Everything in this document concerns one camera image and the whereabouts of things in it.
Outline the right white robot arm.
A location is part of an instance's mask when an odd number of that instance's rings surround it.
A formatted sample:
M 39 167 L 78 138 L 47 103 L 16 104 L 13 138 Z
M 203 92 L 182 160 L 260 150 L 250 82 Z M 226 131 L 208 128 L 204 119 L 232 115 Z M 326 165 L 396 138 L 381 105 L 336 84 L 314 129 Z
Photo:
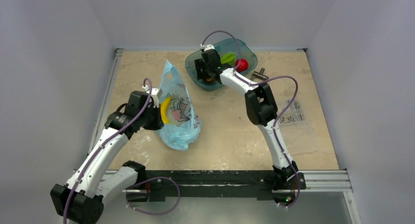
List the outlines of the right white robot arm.
M 290 155 L 280 132 L 280 115 L 267 81 L 256 83 L 239 74 L 235 68 L 220 61 L 214 47 L 205 46 L 201 58 L 194 61 L 197 78 L 210 78 L 244 95 L 246 112 L 252 124 L 258 126 L 271 153 L 274 177 L 273 190 L 306 188 L 298 167 Z

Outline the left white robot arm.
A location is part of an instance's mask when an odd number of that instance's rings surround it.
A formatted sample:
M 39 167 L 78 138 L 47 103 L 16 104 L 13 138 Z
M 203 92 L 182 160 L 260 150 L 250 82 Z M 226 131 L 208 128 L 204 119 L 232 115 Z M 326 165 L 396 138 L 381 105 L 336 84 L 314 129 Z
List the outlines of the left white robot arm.
M 63 222 L 95 224 L 104 207 L 127 187 L 147 188 L 145 166 L 127 161 L 108 179 L 107 169 L 132 135 L 140 129 L 159 130 L 163 127 L 159 97 L 162 91 L 134 91 L 127 103 L 109 115 L 100 139 L 79 169 L 64 185 L 56 184 L 50 195 Z

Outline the light blue plastic bag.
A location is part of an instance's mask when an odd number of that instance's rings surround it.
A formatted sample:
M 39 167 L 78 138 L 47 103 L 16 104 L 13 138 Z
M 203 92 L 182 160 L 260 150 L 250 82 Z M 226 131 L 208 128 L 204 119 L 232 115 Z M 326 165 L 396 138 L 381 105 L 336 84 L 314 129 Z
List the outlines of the light blue plastic bag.
M 164 124 L 156 134 L 169 148 L 185 151 L 198 139 L 202 122 L 195 112 L 179 70 L 169 61 L 165 62 L 159 88 L 162 90 L 160 104 L 167 96 L 172 97 L 167 110 L 167 117 L 171 123 Z

